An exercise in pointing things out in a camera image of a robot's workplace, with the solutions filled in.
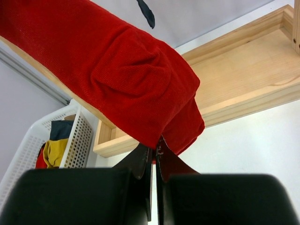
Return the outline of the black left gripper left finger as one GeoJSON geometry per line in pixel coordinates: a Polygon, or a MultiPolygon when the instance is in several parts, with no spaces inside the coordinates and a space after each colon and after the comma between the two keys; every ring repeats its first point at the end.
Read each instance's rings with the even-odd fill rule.
{"type": "Polygon", "coordinates": [[[113,167],[33,169],[9,194],[3,225],[145,225],[152,149],[139,144],[113,167]]]}

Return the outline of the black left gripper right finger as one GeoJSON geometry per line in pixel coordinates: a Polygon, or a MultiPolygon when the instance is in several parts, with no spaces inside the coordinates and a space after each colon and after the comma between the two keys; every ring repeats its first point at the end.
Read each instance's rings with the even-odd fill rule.
{"type": "Polygon", "coordinates": [[[297,225],[284,186],[269,174],[200,174],[164,140],[156,148],[161,225],[297,225]]]}

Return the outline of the yellow sock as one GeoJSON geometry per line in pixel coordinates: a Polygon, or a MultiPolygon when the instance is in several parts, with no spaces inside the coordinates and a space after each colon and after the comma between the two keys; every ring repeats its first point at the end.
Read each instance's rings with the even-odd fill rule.
{"type": "Polygon", "coordinates": [[[43,159],[47,168],[59,167],[68,143],[68,138],[45,143],[43,159]]]}

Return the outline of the red sock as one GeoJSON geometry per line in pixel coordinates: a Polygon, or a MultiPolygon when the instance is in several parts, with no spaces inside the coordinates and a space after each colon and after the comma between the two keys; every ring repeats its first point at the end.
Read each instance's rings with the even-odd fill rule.
{"type": "Polygon", "coordinates": [[[205,128],[188,63],[89,0],[3,0],[0,34],[148,147],[180,154],[205,128]]]}

